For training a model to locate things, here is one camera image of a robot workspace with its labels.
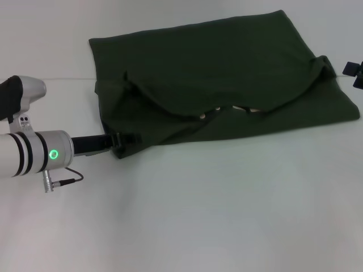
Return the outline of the dark green t-shirt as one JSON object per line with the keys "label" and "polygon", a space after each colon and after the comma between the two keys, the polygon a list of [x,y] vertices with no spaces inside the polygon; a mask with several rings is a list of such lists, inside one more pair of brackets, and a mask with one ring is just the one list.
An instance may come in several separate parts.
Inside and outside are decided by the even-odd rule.
{"label": "dark green t-shirt", "polygon": [[221,141],[355,121],[326,56],[283,11],[89,41],[104,131],[149,147]]}

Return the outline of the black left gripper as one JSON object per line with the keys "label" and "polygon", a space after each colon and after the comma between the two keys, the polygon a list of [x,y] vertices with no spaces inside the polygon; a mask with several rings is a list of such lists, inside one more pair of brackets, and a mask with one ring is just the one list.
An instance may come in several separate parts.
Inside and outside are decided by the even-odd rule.
{"label": "black left gripper", "polygon": [[75,156],[92,156],[107,152],[114,148],[127,148],[142,143],[139,134],[117,133],[92,135],[85,137],[72,137]]}

